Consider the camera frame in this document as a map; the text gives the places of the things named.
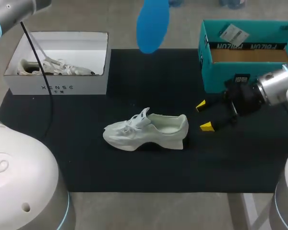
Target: black mat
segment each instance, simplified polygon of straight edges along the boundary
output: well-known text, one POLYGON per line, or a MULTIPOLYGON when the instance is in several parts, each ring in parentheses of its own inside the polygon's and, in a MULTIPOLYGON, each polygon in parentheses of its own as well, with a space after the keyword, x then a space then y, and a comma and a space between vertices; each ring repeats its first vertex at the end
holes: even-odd
MULTIPOLYGON (((199 130, 224 111, 195 112, 204 98, 195 49, 161 49, 152 55, 112 50, 107 96, 54 98, 54 122, 44 143, 72 192, 271 193, 288 157, 288 115, 282 107, 265 106, 217 133, 199 130), (184 150, 150 145, 126 152, 103 140, 106 125, 145 107, 188 117, 184 150)), ((48 119, 48 96, 8 91, 0 108, 4 124, 35 138, 43 135, 48 119)))

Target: shoe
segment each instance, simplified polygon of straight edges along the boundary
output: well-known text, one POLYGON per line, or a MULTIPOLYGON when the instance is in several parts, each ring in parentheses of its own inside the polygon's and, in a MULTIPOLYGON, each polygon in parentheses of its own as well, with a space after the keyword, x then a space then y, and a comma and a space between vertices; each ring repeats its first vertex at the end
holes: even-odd
MULTIPOLYGON (((51 58, 43 60, 43 69, 47 75, 95 75, 87 68, 67 65, 66 61, 56 61, 51 58)), ((42 71, 37 62, 21 60, 18 67, 18 75, 41 75, 42 71)))
POLYGON ((182 140, 187 136, 189 123, 186 115, 147 115, 149 108, 128 121, 105 127, 105 141, 125 151, 134 151, 147 142, 156 143, 166 149, 183 149, 182 140))
MULTIPOLYGON (((55 68, 43 63, 44 72, 47 75, 55 75, 55 68)), ((42 71, 37 62, 27 61, 22 59, 18 65, 18 75, 41 75, 42 71)))

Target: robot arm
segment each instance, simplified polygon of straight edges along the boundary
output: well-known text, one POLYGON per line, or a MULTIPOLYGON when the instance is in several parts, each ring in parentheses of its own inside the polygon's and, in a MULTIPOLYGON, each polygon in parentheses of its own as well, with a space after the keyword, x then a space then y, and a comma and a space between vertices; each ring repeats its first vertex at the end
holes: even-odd
POLYGON ((0 37, 16 24, 51 5, 52 0, 0 0, 0 37))
POLYGON ((235 124, 239 116, 252 114, 265 103, 277 105, 288 102, 288 65, 259 77, 256 83, 238 85, 227 82, 226 87, 217 98, 205 99, 196 107, 198 112, 217 103, 223 103, 228 108, 227 119, 203 124, 202 131, 217 131, 228 124, 235 124))

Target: shoe insole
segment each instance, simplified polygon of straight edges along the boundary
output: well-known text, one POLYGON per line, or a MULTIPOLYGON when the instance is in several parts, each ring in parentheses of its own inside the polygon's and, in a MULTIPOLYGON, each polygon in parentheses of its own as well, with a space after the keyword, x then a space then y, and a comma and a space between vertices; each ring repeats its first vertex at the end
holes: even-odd
POLYGON ((40 71, 40 68, 39 67, 30 66, 30 67, 24 68, 24 70, 27 73, 33 73, 34 71, 40 71))
POLYGON ((137 21, 136 38, 145 54, 156 51, 168 31, 168 0, 145 0, 137 21))

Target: metal cylinder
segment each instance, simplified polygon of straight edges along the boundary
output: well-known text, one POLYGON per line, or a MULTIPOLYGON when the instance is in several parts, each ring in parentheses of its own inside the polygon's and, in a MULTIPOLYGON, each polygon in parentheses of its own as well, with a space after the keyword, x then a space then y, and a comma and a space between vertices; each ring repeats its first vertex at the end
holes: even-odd
POLYGON ((288 186, 284 173, 271 201, 269 220, 272 230, 288 230, 288 186))
POLYGON ((258 88, 270 105, 287 101, 288 71, 281 69, 261 76, 258 79, 258 88))
POLYGON ((17 23, 50 4, 51 0, 0 0, 0 37, 17 23))

